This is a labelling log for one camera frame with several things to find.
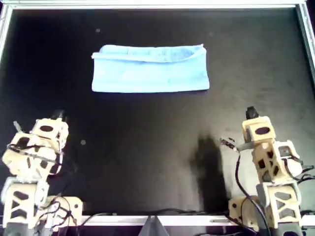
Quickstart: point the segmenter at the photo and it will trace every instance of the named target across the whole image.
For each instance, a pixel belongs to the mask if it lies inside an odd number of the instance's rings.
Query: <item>folded towel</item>
[[[206,49],[105,45],[93,53],[95,92],[178,92],[209,88]]]

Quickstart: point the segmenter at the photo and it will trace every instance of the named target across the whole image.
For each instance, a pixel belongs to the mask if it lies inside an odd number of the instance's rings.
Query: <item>beige robot bracket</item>
[[[252,199],[262,206],[272,235],[283,235],[287,230],[302,235],[301,193],[292,177],[300,175],[303,169],[293,143],[276,141],[270,119],[258,114],[244,121],[242,128],[245,143],[236,149],[253,149],[252,161],[260,184],[256,187],[258,196]],[[229,212],[236,222],[255,231],[262,226],[254,205],[246,197],[231,199]]]
[[[45,221],[42,235],[49,235],[61,227],[79,225],[83,207],[80,199],[47,196],[46,179],[62,166],[67,123],[62,117],[38,119],[30,133],[24,133],[17,123],[15,126],[18,132],[2,156],[14,175],[7,178],[1,192],[3,227],[11,232],[32,232]]]

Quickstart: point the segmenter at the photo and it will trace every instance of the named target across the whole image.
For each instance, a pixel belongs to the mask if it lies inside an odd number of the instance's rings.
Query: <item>black cable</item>
[[[302,178],[297,182],[297,184],[301,184],[303,182],[306,182],[308,180],[314,180],[315,176],[309,175],[309,174],[305,174],[302,176]]]
[[[241,153],[238,151],[239,156],[236,162],[236,169],[235,169],[235,180],[237,185],[239,186],[239,188],[241,189],[241,191],[244,193],[244,195],[246,196],[246,198],[255,206],[255,208],[257,209],[257,211],[259,212],[260,216],[262,217],[262,220],[264,221],[264,224],[266,226],[266,230],[268,232],[268,235],[271,236],[271,232],[270,229],[268,227],[268,223],[267,223],[267,219],[264,215],[264,212],[261,210],[260,206],[252,199],[252,197],[246,192],[246,190],[243,188],[243,186],[240,183],[240,180],[238,178],[238,171],[240,169],[240,160],[241,160]]]
[[[71,206],[70,206],[69,201],[68,201],[65,197],[61,197],[61,198],[63,198],[63,199],[64,199],[64,200],[68,203],[68,206],[69,206],[69,211],[71,212]],[[66,231],[65,231],[65,233],[64,233],[64,236],[66,236],[66,235],[67,235],[67,232],[68,232],[68,229],[69,229],[70,217],[72,217],[73,222],[75,222],[75,221],[76,221],[76,219],[74,219],[73,215],[72,215],[72,214],[70,214],[70,216],[68,217],[68,226],[67,226],[67,229],[66,229]]]
[[[238,222],[236,219],[233,219],[232,217],[230,217],[228,214],[226,213],[223,213],[223,215],[229,220],[229,221],[232,221],[233,223],[235,223],[236,225],[240,226],[240,227],[243,227],[244,229],[247,229],[249,231],[251,231],[252,233],[255,233],[257,234],[257,232],[253,229],[251,229],[250,227]]]
[[[242,223],[244,223],[243,222],[243,205],[244,205],[244,202],[246,201],[246,199],[247,198],[244,198],[244,200],[242,201],[242,204],[241,204],[241,221],[242,221]]]
[[[35,224],[36,226],[38,225],[38,223],[40,222],[40,219],[41,219],[43,216],[48,215],[48,214],[55,214],[55,213],[60,209],[61,203],[60,203],[60,202],[57,202],[57,201],[51,202],[51,203],[47,206],[47,208],[50,207],[50,206],[52,206],[52,205],[55,204],[55,203],[58,203],[58,204],[59,204],[58,207],[57,207],[57,209],[54,210],[54,211],[48,211],[48,212],[46,212],[46,213],[43,213],[43,214],[38,218],[38,220],[37,220],[37,222],[36,222],[36,224]]]
[[[305,169],[303,169],[302,171],[302,174],[315,169],[315,166],[302,166],[302,167],[305,167]]]
[[[302,175],[301,178],[294,177],[293,174],[291,173],[289,167],[288,167],[287,159],[283,159],[283,161],[284,161],[284,167],[285,167],[286,172],[289,174],[289,176],[290,176],[292,179],[294,179],[295,181],[297,181],[297,184],[303,183],[303,182],[308,181],[308,180],[315,179],[315,176],[312,176],[312,175],[310,175],[310,174],[304,174],[304,175]],[[307,172],[307,171],[313,170],[313,168],[314,168],[314,166],[309,166],[308,168],[304,169],[304,170],[302,171],[302,173],[305,173],[305,172]]]
[[[147,215],[160,215],[165,212],[176,212],[179,215],[209,215],[205,211],[197,211],[197,210],[182,210],[177,208],[165,208],[161,210],[156,210],[152,212],[145,212]]]
[[[82,230],[83,226],[84,226],[89,220],[91,220],[91,219],[94,218],[95,216],[100,216],[100,215],[110,215],[110,214],[108,214],[108,213],[98,213],[98,214],[91,215],[91,216],[88,217],[85,221],[83,221],[83,223],[80,225],[80,229],[79,229],[79,231],[78,231],[77,236],[80,236],[80,233],[81,233],[81,230]]]

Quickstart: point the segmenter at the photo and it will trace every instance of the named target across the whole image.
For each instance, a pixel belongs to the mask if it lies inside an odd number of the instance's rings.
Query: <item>black tabletop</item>
[[[208,50],[208,91],[92,92],[91,55],[105,44],[201,43]],[[314,97],[293,9],[13,13],[0,66],[0,145],[15,134],[14,120],[31,130],[35,119],[64,109],[65,161],[77,173],[52,179],[50,193],[71,180],[64,194],[80,197],[90,211],[226,210],[228,198],[240,194],[236,157],[221,154],[217,140],[242,140],[250,105],[270,116],[280,140],[293,140],[312,160]],[[256,172],[246,155],[241,181],[254,191]],[[7,175],[2,166],[1,179]],[[314,190],[302,190],[303,206],[313,207],[304,196]]]

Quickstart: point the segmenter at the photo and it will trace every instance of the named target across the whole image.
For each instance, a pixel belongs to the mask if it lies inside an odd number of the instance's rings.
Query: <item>aluminum frame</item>
[[[261,9],[296,8],[315,85],[315,37],[306,0],[2,0],[0,63],[13,10],[18,9]],[[90,226],[143,226],[148,216],[96,216]],[[231,226],[223,215],[159,216],[164,226]],[[302,225],[315,226],[315,216],[304,216]]]

